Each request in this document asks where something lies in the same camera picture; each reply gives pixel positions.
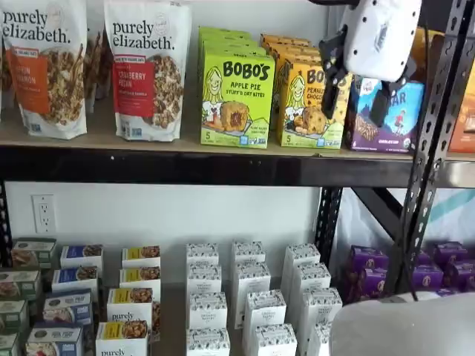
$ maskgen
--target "snack box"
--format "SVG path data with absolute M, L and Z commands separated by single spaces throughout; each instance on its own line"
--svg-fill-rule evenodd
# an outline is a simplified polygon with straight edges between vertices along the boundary
M 190 296 L 188 329 L 226 328 L 227 317 L 228 307 L 223 292 Z
M 290 289 L 292 288 L 294 267 L 307 262 L 320 262 L 320 252 L 318 252 L 315 245 L 312 243 L 301 243 L 287 246 L 281 281 L 281 292 L 287 305 L 290 302 Z
M 243 349 L 248 355 L 251 336 L 257 326 L 283 324 L 285 319 L 284 296 L 279 290 L 257 291 L 246 296 L 246 312 L 243 327 Z
M 160 247 L 145 246 L 122 249 L 122 268 L 160 267 Z
M 244 327 L 246 296 L 254 291 L 268 291 L 270 272 L 264 262 L 236 263 L 232 279 L 232 325 L 235 329 Z
M 226 328 L 186 330 L 186 356 L 229 356 L 230 350 Z
M 408 82 L 399 89 L 380 126 L 370 118 L 379 89 L 381 81 L 355 76 L 344 129 L 347 145 L 354 151 L 409 152 L 417 135 L 424 85 Z
M 26 355 L 83 356 L 81 325 L 36 323 L 27 339 Z
M 249 356 L 295 355 L 297 339 L 290 324 L 258 326 L 250 349 Z
M 97 275 L 102 277 L 102 245 L 64 246 L 59 260 L 61 268 L 97 267 Z
M 345 76 L 332 119 L 321 111 L 325 73 L 321 61 L 286 59 L 277 125 L 282 146 L 339 149 L 343 136 L 352 75 Z
M 13 267 L 55 268 L 57 265 L 55 250 L 56 239 L 21 237 L 12 247 Z
M 54 292 L 90 289 L 93 303 L 98 303 L 97 267 L 57 269 L 54 272 L 51 288 Z
M 275 63 L 204 48 L 201 144 L 266 148 Z
M 297 332 L 300 355 L 307 354 L 313 326 L 333 321 L 336 313 L 343 308 L 343 302 L 335 288 L 310 289 L 304 292 L 303 300 Z
M 144 320 L 99 323 L 96 355 L 148 355 L 148 330 Z
M 310 288 L 329 288 L 332 276 L 323 263 L 302 263 L 294 267 L 290 293 L 288 321 L 298 331 L 302 294 Z

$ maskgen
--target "small white box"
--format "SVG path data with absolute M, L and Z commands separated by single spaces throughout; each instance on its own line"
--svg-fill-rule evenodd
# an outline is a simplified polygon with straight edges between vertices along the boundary
M 258 326 L 252 334 L 249 356 L 294 356 L 297 339 L 290 324 Z
M 189 304 L 189 329 L 226 328 L 228 307 L 226 295 L 220 293 L 192 294 Z
M 318 323 L 313 326 L 307 355 L 330 356 L 330 330 L 332 323 Z
M 268 291 L 270 272 L 264 262 L 236 263 L 232 280 L 232 324 L 235 329 L 244 326 L 246 296 L 254 291 Z
M 64 246 L 59 260 L 61 268 L 97 267 L 97 275 L 102 277 L 102 245 Z
M 284 296 L 279 290 L 247 294 L 243 330 L 243 349 L 246 355 L 250 351 L 250 340 L 255 328 L 283 324 L 286 308 Z
M 298 351 L 301 356 L 305 356 L 313 326 L 333 321 L 343 303 L 336 288 L 310 289 L 304 292 L 302 299 L 297 340 Z
M 230 350 L 231 343 L 226 329 L 186 331 L 186 356 L 229 356 Z
M 323 263 L 302 263 L 294 267 L 287 317 L 296 332 L 298 331 L 302 294 L 305 289 L 329 288 L 331 278 L 332 276 Z
M 122 268 L 160 267 L 160 247 L 144 246 L 122 249 Z
M 285 250 L 284 268 L 282 269 L 281 291 L 287 305 L 290 303 L 290 290 L 294 266 L 302 263 L 320 262 L 320 253 L 312 243 L 287 246 Z

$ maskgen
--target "wall outlet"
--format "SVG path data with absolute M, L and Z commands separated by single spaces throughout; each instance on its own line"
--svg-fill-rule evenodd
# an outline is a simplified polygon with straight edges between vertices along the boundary
M 31 199 L 33 201 L 36 233 L 54 235 L 56 233 L 56 219 L 53 195 L 32 195 Z

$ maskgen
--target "green box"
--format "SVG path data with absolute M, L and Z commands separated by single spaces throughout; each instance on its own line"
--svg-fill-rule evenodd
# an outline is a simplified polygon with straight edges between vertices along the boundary
M 275 62 L 204 48 L 201 143 L 266 148 Z

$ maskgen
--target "purely elizabeth granola bag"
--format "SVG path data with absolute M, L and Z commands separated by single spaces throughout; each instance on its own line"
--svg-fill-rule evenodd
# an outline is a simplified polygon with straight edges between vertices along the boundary
M 72 139 L 86 133 L 85 0 L 0 0 L 13 85 L 29 133 Z
M 181 3 L 105 0 L 117 136 L 180 137 L 191 11 Z

